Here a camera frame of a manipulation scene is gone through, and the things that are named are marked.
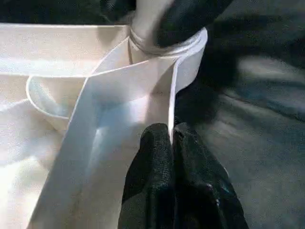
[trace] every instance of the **gloved finger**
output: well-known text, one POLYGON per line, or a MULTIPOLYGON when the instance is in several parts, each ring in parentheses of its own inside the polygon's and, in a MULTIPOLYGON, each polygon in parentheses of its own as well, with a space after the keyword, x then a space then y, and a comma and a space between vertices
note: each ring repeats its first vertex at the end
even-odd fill
POLYGON ((172 148, 165 124, 153 124, 126 176, 119 229, 172 229, 174 221, 172 148))
POLYGON ((100 0, 100 4, 103 17, 115 22, 135 10, 136 0, 100 0))
POLYGON ((174 129, 174 161, 181 224, 188 228, 248 228, 226 170, 185 123, 174 129))
POLYGON ((233 0, 175 0, 156 28, 156 44, 168 47, 212 23, 233 0))

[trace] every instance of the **black glove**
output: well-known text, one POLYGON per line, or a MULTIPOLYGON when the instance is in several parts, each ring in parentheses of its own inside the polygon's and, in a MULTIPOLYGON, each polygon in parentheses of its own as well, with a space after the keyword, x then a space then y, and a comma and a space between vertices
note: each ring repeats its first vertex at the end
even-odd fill
MULTIPOLYGON (((161 18, 156 31, 160 47, 183 42, 212 23, 233 0, 175 0, 161 18)), ((102 13, 116 21, 135 9, 136 0, 101 0, 102 13)))
POLYGON ((247 229, 225 169, 186 124, 148 127, 124 187, 120 229, 247 229))

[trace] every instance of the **dark fabric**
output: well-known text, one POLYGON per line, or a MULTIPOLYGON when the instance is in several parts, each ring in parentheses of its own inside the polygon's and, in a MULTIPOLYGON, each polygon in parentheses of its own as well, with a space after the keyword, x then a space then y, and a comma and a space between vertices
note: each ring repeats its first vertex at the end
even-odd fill
POLYGON ((305 30, 297 15, 211 25, 197 78, 176 97, 176 123, 196 129, 225 166, 253 229, 305 227, 305 30))
POLYGON ((148 127, 126 176, 120 229, 247 229, 226 170, 186 124, 148 127))

